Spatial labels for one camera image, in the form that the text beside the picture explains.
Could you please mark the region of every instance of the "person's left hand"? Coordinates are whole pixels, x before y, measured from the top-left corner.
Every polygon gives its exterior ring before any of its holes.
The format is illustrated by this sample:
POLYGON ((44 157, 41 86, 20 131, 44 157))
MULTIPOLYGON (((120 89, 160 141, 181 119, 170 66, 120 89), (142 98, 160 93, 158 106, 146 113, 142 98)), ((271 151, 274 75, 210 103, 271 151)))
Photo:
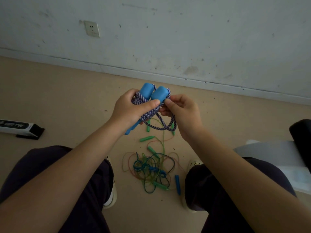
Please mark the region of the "person's left hand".
POLYGON ((109 119, 120 124, 125 131, 133 126, 143 114, 160 104, 159 100, 151 100, 140 105, 134 105, 131 100, 138 91, 138 89, 130 89, 120 96, 109 119))

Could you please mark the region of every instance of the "baseboard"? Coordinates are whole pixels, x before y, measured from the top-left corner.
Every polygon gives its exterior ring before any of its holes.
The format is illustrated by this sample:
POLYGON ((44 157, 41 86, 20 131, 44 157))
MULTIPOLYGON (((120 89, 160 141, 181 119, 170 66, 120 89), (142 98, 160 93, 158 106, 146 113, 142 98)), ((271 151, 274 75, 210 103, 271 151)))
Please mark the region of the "baseboard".
POLYGON ((239 86, 231 86, 231 85, 225 85, 225 84, 220 84, 220 83, 212 83, 212 82, 205 82, 205 81, 179 78, 179 77, 173 77, 173 76, 166 76, 162 74, 154 74, 154 73, 142 72, 142 71, 137 71, 137 70, 124 69, 124 68, 119 68, 119 67, 114 67, 114 66, 95 64, 95 63, 90 63, 90 62, 76 61, 76 60, 71 60, 71 59, 59 58, 55 56, 33 54, 33 53, 5 49, 5 48, 0 48, 0 55, 5 56, 5 57, 20 59, 20 60, 26 60, 26 61, 34 61, 34 62, 39 62, 39 63, 51 64, 51 65, 65 66, 65 67, 70 67, 70 68, 75 68, 75 69, 90 70, 90 71, 102 72, 102 73, 107 73, 107 74, 115 74, 115 75, 130 77, 130 78, 139 78, 139 79, 143 79, 147 81, 149 80, 149 81, 162 82, 162 83, 168 83, 168 84, 185 86, 185 87, 200 88, 200 89, 205 89, 205 90, 238 94, 238 95, 243 95, 243 96, 258 97, 258 98, 265 98, 265 99, 278 100, 278 101, 286 101, 286 102, 303 104, 303 105, 311 105, 311 98, 306 98, 306 97, 282 94, 282 93, 277 93, 277 92, 270 92, 270 91, 265 91, 265 90, 244 88, 244 87, 239 87, 239 86))

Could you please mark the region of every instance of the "dark pants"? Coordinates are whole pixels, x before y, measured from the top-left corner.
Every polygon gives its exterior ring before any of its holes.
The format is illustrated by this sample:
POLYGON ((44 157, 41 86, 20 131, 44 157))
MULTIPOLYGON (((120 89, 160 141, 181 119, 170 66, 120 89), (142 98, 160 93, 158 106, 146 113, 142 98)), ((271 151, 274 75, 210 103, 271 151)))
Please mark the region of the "dark pants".
MULTIPOLYGON (((0 192, 0 203, 70 150, 71 148, 63 146, 51 146, 29 151, 7 177, 0 192)), ((289 181, 277 167, 258 159, 245 159, 295 196, 289 181)), ((112 191, 113 176, 110 163, 104 160, 59 232, 109 232, 101 210, 112 191)), ((188 206, 209 212, 202 232, 252 232, 230 197, 205 165, 197 165, 190 170, 185 187, 188 206)))

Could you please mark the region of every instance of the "electrical outlet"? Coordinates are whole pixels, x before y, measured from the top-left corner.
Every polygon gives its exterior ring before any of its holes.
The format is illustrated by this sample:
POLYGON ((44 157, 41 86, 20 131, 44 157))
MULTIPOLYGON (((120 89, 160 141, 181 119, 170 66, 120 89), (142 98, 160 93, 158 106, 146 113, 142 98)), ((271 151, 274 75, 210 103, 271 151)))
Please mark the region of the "electrical outlet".
POLYGON ((91 21, 84 21, 86 34, 92 37, 100 38, 98 24, 91 21))

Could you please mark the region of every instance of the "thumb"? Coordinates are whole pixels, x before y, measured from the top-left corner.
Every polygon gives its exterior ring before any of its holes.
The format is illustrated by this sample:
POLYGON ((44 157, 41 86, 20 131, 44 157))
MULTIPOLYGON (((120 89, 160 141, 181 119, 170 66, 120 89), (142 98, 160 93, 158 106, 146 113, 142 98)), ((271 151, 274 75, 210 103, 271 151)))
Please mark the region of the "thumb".
POLYGON ((159 104, 160 104, 160 101, 157 99, 157 100, 148 101, 146 103, 142 103, 140 105, 137 105, 137 107, 138 107, 138 111, 140 115, 143 115, 147 113, 148 111, 156 108, 159 104))
POLYGON ((177 114, 181 107, 179 107, 178 105, 176 105, 173 101, 171 101, 170 99, 165 99, 164 101, 165 105, 169 108, 169 110, 173 113, 173 114, 177 114))

